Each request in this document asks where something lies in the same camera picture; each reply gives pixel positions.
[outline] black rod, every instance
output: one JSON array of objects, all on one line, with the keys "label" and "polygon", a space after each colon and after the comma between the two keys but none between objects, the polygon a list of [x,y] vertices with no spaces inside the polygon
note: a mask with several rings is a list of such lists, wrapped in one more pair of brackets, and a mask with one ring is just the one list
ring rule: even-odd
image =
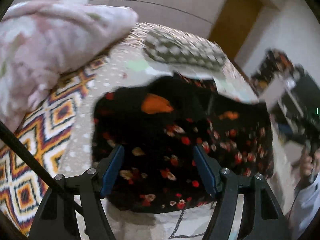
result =
[{"label": "black rod", "polygon": [[15,135],[0,121],[0,139],[12,149],[54,192],[69,201],[75,210],[83,215],[82,207],[65,194],[65,190],[50,176]]}]

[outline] white shirt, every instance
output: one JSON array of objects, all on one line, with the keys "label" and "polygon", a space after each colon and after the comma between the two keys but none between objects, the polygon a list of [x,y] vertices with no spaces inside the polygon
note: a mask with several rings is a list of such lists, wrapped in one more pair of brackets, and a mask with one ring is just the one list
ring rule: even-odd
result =
[{"label": "white shirt", "polygon": [[291,239],[297,240],[309,226],[320,208],[320,176],[315,182],[302,190],[297,186],[295,193],[298,194],[292,207],[289,218]]}]

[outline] wooden door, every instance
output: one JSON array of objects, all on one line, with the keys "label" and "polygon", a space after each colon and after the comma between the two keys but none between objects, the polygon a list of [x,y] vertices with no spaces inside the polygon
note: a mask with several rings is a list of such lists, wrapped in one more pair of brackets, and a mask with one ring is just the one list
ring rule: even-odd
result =
[{"label": "wooden door", "polygon": [[230,59],[234,59],[254,25],[263,4],[259,0],[227,0],[211,34]]}]

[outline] black floral garment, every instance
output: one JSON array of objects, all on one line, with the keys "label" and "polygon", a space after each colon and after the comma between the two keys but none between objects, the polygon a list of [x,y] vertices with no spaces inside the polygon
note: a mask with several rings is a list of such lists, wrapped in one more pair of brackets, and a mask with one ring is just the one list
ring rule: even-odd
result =
[{"label": "black floral garment", "polygon": [[[165,98],[171,112],[147,114],[148,94]],[[213,80],[175,74],[146,87],[106,93],[94,110],[92,160],[124,145],[124,163],[108,200],[120,210],[165,213],[211,202],[193,147],[202,144],[222,167],[245,176],[273,172],[272,131],[265,104],[219,95]]]}]

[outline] screw head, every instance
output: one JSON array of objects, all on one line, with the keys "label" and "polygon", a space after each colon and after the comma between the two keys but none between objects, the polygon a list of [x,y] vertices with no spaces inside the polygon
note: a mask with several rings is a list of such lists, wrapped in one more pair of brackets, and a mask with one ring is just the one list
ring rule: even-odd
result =
[{"label": "screw head", "polygon": [[229,174],[230,173],[230,170],[228,169],[228,168],[223,168],[222,170],[221,170],[221,172],[223,173],[223,174]]},{"label": "screw head", "polygon": [[263,179],[263,175],[260,174],[260,173],[257,173],[256,174],[256,178],[259,179],[259,180],[262,180]]},{"label": "screw head", "polygon": [[58,174],[54,177],[55,180],[60,180],[63,178],[63,175],[62,174]]},{"label": "screw head", "polygon": [[91,168],[91,169],[88,169],[87,173],[90,174],[90,175],[93,175],[96,173],[96,169],[95,168]]}]

